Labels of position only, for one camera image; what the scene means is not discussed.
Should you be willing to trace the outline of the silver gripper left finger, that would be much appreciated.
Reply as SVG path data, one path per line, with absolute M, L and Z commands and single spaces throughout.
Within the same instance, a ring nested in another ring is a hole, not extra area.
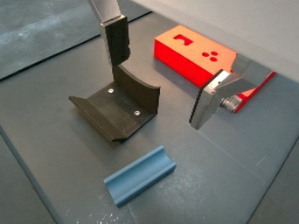
M 116 67 L 131 53 L 127 17 L 120 12 L 118 0 L 88 0 L 88 3 L 99 20 L 110 63 Z

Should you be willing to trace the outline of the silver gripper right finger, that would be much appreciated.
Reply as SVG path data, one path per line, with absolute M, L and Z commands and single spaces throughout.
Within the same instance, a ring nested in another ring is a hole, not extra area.
M 232 63 L 232 73 L 219 70 L 216 77 L 200 89 L 191 112 L 191 126 L 198 130 L 222 103 L 234 95 L 259 87 L 270 73 L 270 68 L 239 54 Z

